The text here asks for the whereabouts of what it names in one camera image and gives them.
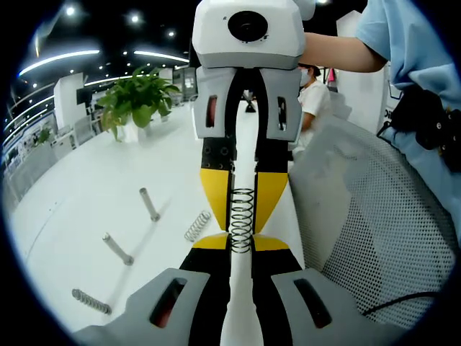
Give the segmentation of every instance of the robotic arm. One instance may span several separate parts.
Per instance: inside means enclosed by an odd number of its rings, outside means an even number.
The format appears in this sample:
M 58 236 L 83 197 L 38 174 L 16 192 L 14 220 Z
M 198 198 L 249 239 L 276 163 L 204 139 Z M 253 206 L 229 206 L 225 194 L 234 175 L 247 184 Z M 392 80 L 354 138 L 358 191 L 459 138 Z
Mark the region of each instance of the robotic arm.
M 300 134 L 297 62 L 305 49 L 302 19 L 314 9 L 314 0 L 199 4 L 192 43 L 202 64 L 194 106 L 203 138 L 200 176 L 227 233 L 195 243 L 180 269 L 165 270 L 132 294 L 114 321 L 77 332 L 85 345 L 219 345 L 232 251 L 251 251 L 265 345 L 387 345 L 401 335 L 360 315 L 352 296 L 319 272 L 302 270 L 285 243 L 259 234 L 287 184 L 288 144 Z M 245 89 L 254 91 L 259 111 L 254 196 L 233 189 L 236 115 Z M 254 198 L 254 207 L 233 206 L 235 194 Z M 232 218 L 231 210 L 245 218 Z M 229 233 L 231 226 L 240 231 Z

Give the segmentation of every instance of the white planter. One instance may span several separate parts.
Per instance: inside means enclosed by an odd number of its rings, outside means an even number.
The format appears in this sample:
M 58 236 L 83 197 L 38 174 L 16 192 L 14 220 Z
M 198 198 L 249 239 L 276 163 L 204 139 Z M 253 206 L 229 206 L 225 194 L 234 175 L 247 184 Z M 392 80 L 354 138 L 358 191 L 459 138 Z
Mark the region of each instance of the white planter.
M 139 143 L 153 135 L 150 123 L 145 128 L 139 128 L 131 117 L 125 126 L 117 126 L 117 129 L 118 139 L 124 143 Z

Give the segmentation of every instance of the green leaves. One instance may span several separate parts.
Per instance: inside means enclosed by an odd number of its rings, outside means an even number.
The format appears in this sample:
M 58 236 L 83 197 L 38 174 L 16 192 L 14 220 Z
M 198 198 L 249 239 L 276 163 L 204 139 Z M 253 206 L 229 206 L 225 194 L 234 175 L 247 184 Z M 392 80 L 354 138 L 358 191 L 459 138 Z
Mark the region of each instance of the green leaves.
M 40 131 L 40 134 L 38 135 L 38 144 L 42 144 L 50 139 L 50 129 L 49 128 L 43 128 Z
M 104 107 L 102 128 L 111 130 L 116 141 L 119 141 L 117 126 L 126 125 L 130 116 L 138 127 L 145 128 L 156 111 L 162 117 L 171 112 L 173 102 L 170 94 L 180 92 L 168 80 L 158 77 L 158 68 L 153 69 L 149 76 L 139 76 L 145 68 L 137 68 L 131 78 L 117 80 L 97 103 Z
M 142 105 L 138 110 L 133 110 L 133 121 L 139 128 L 149 125 L 152 109 L 148 105 Z

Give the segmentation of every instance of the black ceiling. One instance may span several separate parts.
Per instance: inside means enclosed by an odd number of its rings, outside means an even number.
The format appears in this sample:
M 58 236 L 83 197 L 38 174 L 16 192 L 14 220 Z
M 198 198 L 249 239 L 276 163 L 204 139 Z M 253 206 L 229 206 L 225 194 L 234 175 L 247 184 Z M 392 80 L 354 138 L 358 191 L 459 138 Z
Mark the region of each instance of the black ceiling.
M 18 78 L 12 86 L 12 98 L 7 107 L 12 117 L 53 94 L 53 87 L 27 97 L 35 90 L 56 83 L 59 78 L 75 72 L 84 72 L 87 81 L 131 74 L 135 68 L 152 63 L 151 67 L 166 64 L 167 67 L 184 65 L 169 59 L 135 56 L 135 49 L 151 50 L 159 53 L 188 58 L 192 36 L 194 13 L 200 0 L 170 1 L 159 6 L 160 1 L 73 1 L 65 3 L 54 18 L 43 22 L 37 29 L 39 57 L 36 56 L 35 41 L 29 44 L 27 56 L 22 67 L 44 58 L 77 50 L 97 49 L 97 56 L 80 56 L 55 61 L 36 68 Z M 351 10 L 362 11 L 367 0 L 329 0 L 327 4 L 318 4 L 315 16 L 305 22 L 305 31 L 326 35 L 336 35 L 336 20 Z M 72 16 L 66 14 L 67 7 L 75 8 Z M 138 23 L 132 23 L 131 17 L 137 14 Z M 15 105 L 24 97 L 27 100 Z M 44 105 L 37 106 L 40 111 Z

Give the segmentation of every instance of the light strip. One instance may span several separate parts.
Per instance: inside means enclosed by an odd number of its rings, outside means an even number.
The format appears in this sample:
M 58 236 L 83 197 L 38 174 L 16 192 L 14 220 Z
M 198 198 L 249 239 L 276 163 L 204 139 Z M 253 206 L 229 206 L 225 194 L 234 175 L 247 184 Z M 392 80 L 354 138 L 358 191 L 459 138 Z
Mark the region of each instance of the light strip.
M 49 88 L 51 86 L 55 85 L 54 83 L 49 83 L 49 85 L 45 85 L 43 87 L 41 87 L 40 89 L 38 90 L 35 90 L 34 92 L 31 92 L 30 94 L 24 96 L 23 98 L 21 98 L 18 102 L 16 102 L 9 110 L 13 110 L 14 108 L 16 108 L 18 105 L 21 104 L 21 102 L 25 101 L 26 99 L 28 99 L 29 97 L 32 97 L 33 95 L 37 94 L 38 92 L 41 92 L 42 90 L 46 89 L 46 88 Z
M 136 50 L 135 54 L 138 54 L 140 56 L 156 56 L 157 58 L 166 58 L 166 59 L 171 59 L 171 60 L 182 61 L 183 63 L 189 63 L 189 60 L 180 58 L 178 56 L 168 56 L 166 54 L 160 54 L 160 53 L 154 53 L 154 52 L 144 52 L 142 50 Z
M 84 87 L 89 87 L 90 85 L 93 85 L 93 84 L 99 84 L 99 83 L 104 83 L 105 81 L 116 81 L 118 80 L 119 77 L 113 77 L 113 78 L 108 78 L 108 79 L 101 79 L 100 81 L 90 81 L 89 83 L 85 83 L 84 84 Z
M 47 110 L 42 110 L 42 111 L 40 111 L 39 113 L 37 113 L 36 115 L 34 115 L 33 117 L 31 117 L 29 120 L 24 121 L 16 130 L 14 130 L 14 131 L 12 132 L 11 135 L 9 135 L 8 137 L 6 137 L 6 139 L 3 141 L 3 145 L 5 145 L 5 143 L 6 143 L 12 136 L 14 136 L 16 133 L 18 133 L 19 131 L 21 131 L 22 128 L 23 128 L 24 126 L 26 126 L 26 124 L 30 123 L 32 120 L 34 120 L 35 118 L 37 118 L 39 115 L 43 114 L 43 113 L 46 112 L 46 111 L 47 111 Z
M 98 54 L 98 53 L 99 53 L 99 50 L 83 50 L 81 52 L 73 52 L 73 53 L 61 54 L 60 56 L 53 56 L 52 58 L 41 60 L 38 63 L 33 63 L 32 65 L 26 67 L 24 70 L 19 72 L 18 77 L 29 72 L 30 70 L 33 70 L 34 68 L 40 67 L 42 65 L 45 65 L 46 63 L 51 63 L 56 60 L 71 58 L 73 56 L 86 56 L 88 54 Z
M 148 74 L 138 74 L 137 77 L 144 77 L 144 76 L 149 76 Z M 90 81 L 89 83 L 85 83 L 84 87 L 89 87 L 90 85 L 95 85 L 95 84 L 101 84 L 105 83 L 106 81 L 117 81 L 118 79 L 126 79 L 126 78 L 131 78 L 133 76 L 121 76 L 121 77 L 112 77 L 108 79 L 101 79 L 99 81 Z
M 19 114 L 17 117 L 14 117 L 14 119 L 20 117 L 21 115 L 24 115 L 25 113 L 29 112 L 31 109 L 37 107 L 38 105 L 41 105 L 43 102 L 47 102 L 49 99 L 52 99 L 54 98 L 55 95 L 51 95 L 50 97 L 47 97 L 46 99 L 43 99 L 39 102 L 37 102 L 35 105 L 27 108 L 24 112 L 22 112 L 21 114 Z M 5 126 L 5 130 L 7 130 L 11 125 L 14 124 L 14 119 L 12 121 L 9 122 L 9 124 L 7 126 Z

